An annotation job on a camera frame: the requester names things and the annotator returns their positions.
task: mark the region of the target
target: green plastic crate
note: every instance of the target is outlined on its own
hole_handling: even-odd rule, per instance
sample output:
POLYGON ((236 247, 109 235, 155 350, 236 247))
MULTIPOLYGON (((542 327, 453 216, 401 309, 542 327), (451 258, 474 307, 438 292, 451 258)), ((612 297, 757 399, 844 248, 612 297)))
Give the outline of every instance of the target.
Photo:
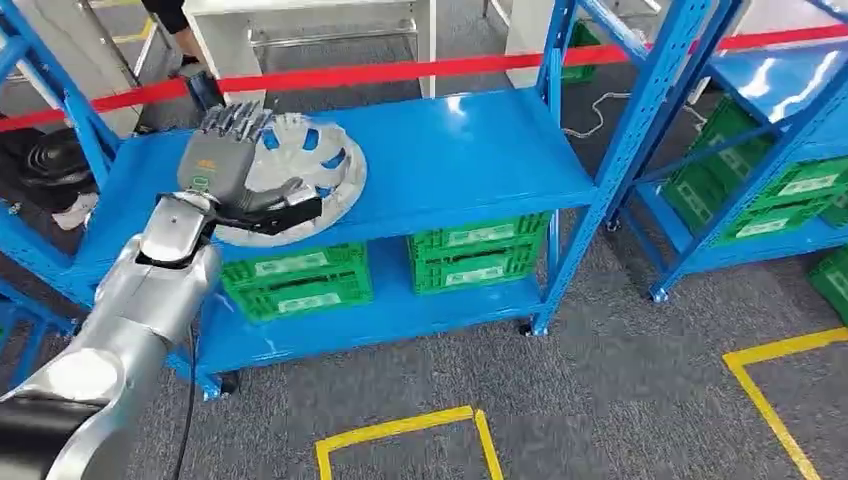
POLYGON ((839 249, 822 260, 809 275, 810 283, 848 325, 848 249, 839 249))
POLYGON ((821 213, 822 219, 831 227, 848 225, 848 193, 838 195, 833 203, 821 213))
POLYGON ((438 293, 459 288, 506 282, 535 271, 541 241, 529 244, 415 259, 410 256, 416 293, 438 293))
POLYGON ((814 198, 770 207, 765 210, 743 212, 719 237, 715 244, 727 244, 768 233, 785 233, 803 225, 830 205, 830 198, 814 198))
POLYGON ((726 198, 710 171, 698 164, 675 173, 662 195, 692 232, 706 225, 726 198))
MULTIPOLYGON (((732 99, 725 97, 692 149, 723 143, 746 131, 758 128, 757 121, 732 99)), ((774 145, 774 137, 761 135, 718 152, 699 162, 720 182, 726 194, 732 193, 765 157, 774 145)), ((772 181, 757 196, 752 209, 795 203, 818 197, 837 195, 848 190, 848 157, 817 162, 796 163, 772 181)))
MULTIPOLYGON (((574 25, 571 41, 568 42, 569 47, 589 47, 600 44, 601 41, 598 40, 598 37, 583 22, 577 22, 574 25)), ((595 68, 595 65, 564 67, 562 69, 562 83, 567 85, 591 81, 592 77, 595 76, 595 68)))
POLYGON ((532 243, 548 226, 552 213, 533 213, 455 228, 427 230, 407 237, 407 241, 414 247, 416 256, 442 255, 443 249, 457 247, 480 250, 487 248, 486 245, 491 242, 532 243))
POLYGON ((353 270, 364 261, 364 243, 307 248, 292 253, 225 263, 221 269, 221 280, 228 291, 260 287, 297 279, 303 277, 306 272, 321 269, 353 270))
POLYGON ((251 323, 362 305, 374 299, 367 268, 337 270, 298 280, 228 292, 251 323))

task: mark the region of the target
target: yellow tape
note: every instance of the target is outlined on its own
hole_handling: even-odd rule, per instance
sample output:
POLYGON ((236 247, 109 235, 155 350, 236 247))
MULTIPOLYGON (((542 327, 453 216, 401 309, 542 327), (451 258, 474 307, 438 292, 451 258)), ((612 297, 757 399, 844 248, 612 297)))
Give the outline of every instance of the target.
POLYGON ((801 447, 798 446, 798 442, 795 441, 789 433, 789 430, 786 428, 786 425, 784 425, 780 417, 777 416, 777 412, 774 411, 774 408, 768 400, 766 400, 763 392, 756 384, 754 384, 754 380, 752 380, 751 376, 748 375, 748 372, 745 371, 744 364, 739 363, 735 353, 727 353, 723 358, 728 368, 730 368, 730 371, 733 372, 736 379, 739 380, 739 384, 742 385, 742 388, 744 388, 745 392, 748 393, 748 396, 751 397, 751 401, 754 402, 754 406, 756 406, 757 410, 760 411, 763 419, 765 419, 768 426, 771 427, 774 434, 777 435, 777 439, 783 445, 783 448, 786 449, 786 452, 789 453, 789 457, 793 462, 795 462, 795 465, 798 466, 798 470, 801 471, 801 475, 803 475, 806 480, 821 480, 821 477, 819 477, 819 474, 816 472, 813 464, 810 463, 810 460, 804 452, 801 451, 801 447))
POLYGON ((332 480, 333 473, 330 468, 330 452, 324 444, 324 440, 315 442, 315 456, 318 457, 318 471, 321 473, 321 480, 332 480))
POLYGON ((147 21, 144 22, 144 28, 142 28, 140 32, 134 35, 119 35, 117 37, 112 37, 112 41, 118 45, 122 43, 143 42, 147 40, 147 36, 150 35, 150 30, 152 28, 153 20, 150 17, 147 17, 147 21))
POLYGON ((486 422, 486 414, 483 410, 477 410, 474 413, 474 423, 477 425, 477 432, 480 433, 480 442, 483 444, 483 456, 486 458, 486 465, 489 466, 489 475, 492 480, 503 480, 501 464, 498 462, 498 454, 495 451, 495 444, 492 442, 492 434, 489 432, 489 424, 486 422))
POLYGON ((483 444, 483 456, 486 459, 486 465, 489 467, 489 475, 492 480, 503 480, 503 472, 498 462, 495 444, 492 442, 492 435, 489 432, 489 425, 486 422, 486 414, 482 410, 475 412, 469 406, 363 427, 319 440, 315 442, 315 456, 318 458, 318 471, 321 474, 321 480, 332 480, 333 478, 330 452, 334 450, 379 438, 470 420, 471 418, 474 419, 477 432, 480 435, 480 442, 483 444))
POLYGON ((94 0, 89 2, 91 8, 97 10, 98 8, 109 8, 109 7, 123 7, 127 5, 141 5, 141 0, 94 0))
POLYGON ((833 342, 845 341, 848 341, 848 328, 840 327, 834 328, 833 330, 825 330, 823 332, 811 333, 809 335, 767 343, 765 345, 740 350, 738 352, 732 352, 727 355, 733 355, 740 365, 750 365, 752 363, 773 360, 793 353, 801 353, 806 352, 807 350, 825 347, 833 342))
POLYGON ((403 420, 394 420, 391 422, 372 425, 350 432, 334 435, 330 438, 322 440, 327 451, 332 452, 339 448, 349 447, 357 443, 369 442, 378 438, 400 435, 401 433, 414 432, 416 430, 424 430, 425 428, 437 427, 448 423, 468 420, 474 416, 471 407, 458 407, 449 410, 419 415, 412 418, 404 418, 403 420))

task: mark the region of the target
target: power cord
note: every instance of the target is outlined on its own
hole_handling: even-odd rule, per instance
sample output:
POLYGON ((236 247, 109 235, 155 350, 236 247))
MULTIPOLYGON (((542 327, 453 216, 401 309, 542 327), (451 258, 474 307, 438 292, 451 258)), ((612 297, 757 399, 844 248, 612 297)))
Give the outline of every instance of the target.
POLYGON ((189 370, 191 371, 189 377, 191 383, 189 384, 188 389, 188 408, 186 408, 183 438, 180 441, 180 450, 179 453, 177 453, 177 463, 174 465, 174 473, 171 475, 173 480, 179 480, 180 472, 183 469, 183 458, 185 458, 186 446, 188 445, 188 435, 191 431, 191 417, 194 415, 195 390, 197 390, 197 387, 195 387, 195 380, 197 379, 197 349, 195 348, 194 334, 191 331, 191 325, 188 327, 188 348, 191 350, 189 355, 189 361, 191 362, 189 365, 189 370))
MULTIPOLYGON (((579 139, 589 138, 592 135, 594 135, 595 132, 597 132, 598 130, 600 130, 604 126, 604 114, 601 113, 601 109, 598 108, 598 106, 604 100, 606 100, 608 98, 630 98, 630 93, 607 92, 607 93, 601 95, 601 97, 599 99, 595 100, 595 102, 592 103, 592 111, 594 111, 595 115, 597 115, 597 117, 598 117, 598 124, 595 125, 594 127, 592 127, 591 129, 589 129, 588 131, 578 132, 578 131, 572 130, 570 128, 563 128, 562 131, 565 132, 568 135, 571 135, 572 137, 579 138, 579 139)), ((683 110, 691 113, 698 120, 698 123, 695 124, 695 130, 700 132, 701 129, 704 128, 704 125, 706 125, 707 119, 704 118, 700 113, 698 113, 694 108, 692 108, 688 104, 683 105, 683 110)))

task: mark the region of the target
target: robotic arm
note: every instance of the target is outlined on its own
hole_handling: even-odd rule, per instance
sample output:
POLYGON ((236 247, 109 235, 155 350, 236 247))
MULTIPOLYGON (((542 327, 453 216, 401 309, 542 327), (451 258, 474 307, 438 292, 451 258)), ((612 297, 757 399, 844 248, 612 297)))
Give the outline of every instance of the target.
POLYGON ((271 118, 254 117, 254 108, 210 110, 180 163, 185 190, 160 196, 71 344, 0 397, 0 478, 120 478, 165 357, 190 334, 217 281, 214 227, 274 234, 321 215, 320 197, 298 178, 273 191, 245 189, 271 118))

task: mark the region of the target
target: shelf caster wheel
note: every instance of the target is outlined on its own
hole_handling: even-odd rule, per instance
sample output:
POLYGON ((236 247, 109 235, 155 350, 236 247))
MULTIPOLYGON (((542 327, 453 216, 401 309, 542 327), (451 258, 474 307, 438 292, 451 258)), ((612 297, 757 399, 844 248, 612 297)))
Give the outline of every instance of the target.
POLYGON ((238 370, 219 373, 221 377, 221 398, 229 397, 241 390, 241 377, 238 370))
POLYGON ((615 217, 612 220, 608 220, 604 223, 604 228, 606 228, 609 233, 615 233, 621 230, 621 219, 615 217))
POLYGON ((668 301, 668 292, 660 289, 660 291, 651 296, 651 300, 653 300, 654 303, 665 303, 668 301))
POLYGON ((542 330, 542 333, 535 334, 533 333, 533 327, 529 323, 525 323, 523 325, 518 326, 518 333, 524 335, 525 337, 544 337, 548 335, 548 329, 542 330))

